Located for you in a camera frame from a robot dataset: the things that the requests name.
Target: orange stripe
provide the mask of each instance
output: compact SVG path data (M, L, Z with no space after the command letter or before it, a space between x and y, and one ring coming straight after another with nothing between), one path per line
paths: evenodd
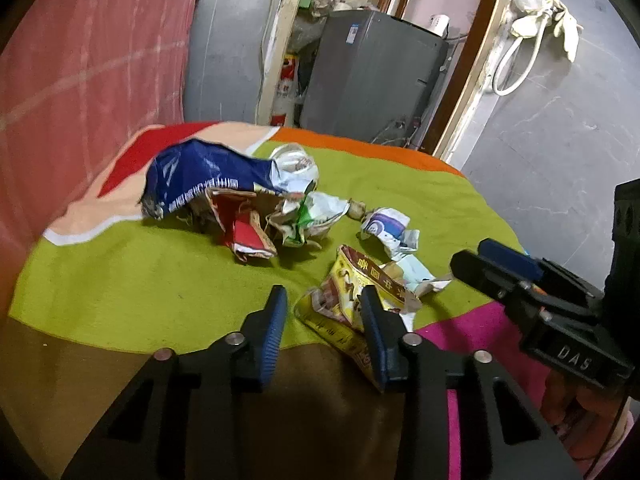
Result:
M310 148L327 148L339 152L347 152L352 155L366 156L369 158L382 158L404 164L410 168L423 171L445 171L464 178L456 168L452 168L439 158L427 155L426 153L408 150L406 148L396 148L395 146L381 146L379 144L369 144L359 140L345 139L343 137L333 137L316 134L309 130L298 128L280 128L271 140L280 142L297 142Z

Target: sticker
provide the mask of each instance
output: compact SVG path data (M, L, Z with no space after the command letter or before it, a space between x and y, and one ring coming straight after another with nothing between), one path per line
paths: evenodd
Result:
M358 33L359 26L360 25L358 25L357 23L354 23L349 29L349 33L347 34L347 43L349 43L350 45L352 45L356 39L356 34Z

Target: yellow snack wrapper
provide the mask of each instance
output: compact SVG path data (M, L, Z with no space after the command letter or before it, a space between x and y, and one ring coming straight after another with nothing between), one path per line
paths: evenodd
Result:
M324 282L309 292L313 310L363 332L358 296L367 285L376 287L385 310L402 312L406 294L404 286L364 254L341 245Z
M310 294L305 294L296 303L294 313L302 323L316 332L322 339L350 357L366 378L376 384L373 377L373 369L371 368L369 349L367 349L367 341L362 334L335 319L318 314L311 305Z
M348 355L367 379L377 386L360 317L359 295L367 285L376 287L385 310L402 312L405 309L404 286L391 279L364 254L341 245L324 282L308 291L296 303L294 312L322 339Z

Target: red fabric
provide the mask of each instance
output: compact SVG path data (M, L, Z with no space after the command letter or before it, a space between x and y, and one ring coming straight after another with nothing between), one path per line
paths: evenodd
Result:
M116 161L111 173L100 188L98 196L102 196L117 188L129 175L140 171L159 152L191 137L207 126L216 123L183 123L174 124L153 130L149 134L140 135Z
M135 131L180 123L195 0L36 0L0 54L0 314L34 241Z

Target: colorful blanket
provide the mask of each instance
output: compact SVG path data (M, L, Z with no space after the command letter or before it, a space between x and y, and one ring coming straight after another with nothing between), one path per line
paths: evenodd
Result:
M149 127L44 233L0 334L0 406L53 478L149 353L207 347L260 309L274 283L293 306L325 277L340 244L388 261L377 240L356 237L359 223L347 217L321 250L278 248L276 258L246 265L177 219L143 219L138 200L149 162L191 136L255 156L302 144L318 164L319 190L410 216L421 233L417 257L435 275L448 272L453 253L487 237L520 248L461 174L422 153L240 123ZM441 348L489 349L540 402L545 369L516 351L517 330L487 301L453 282L427 298L415 326ZM293 314L281 346L268 391L242 402L251 478L393 478L402 396L380 396ZM451 400L453 479L460 461ZM327 454L332 460L321 458Z

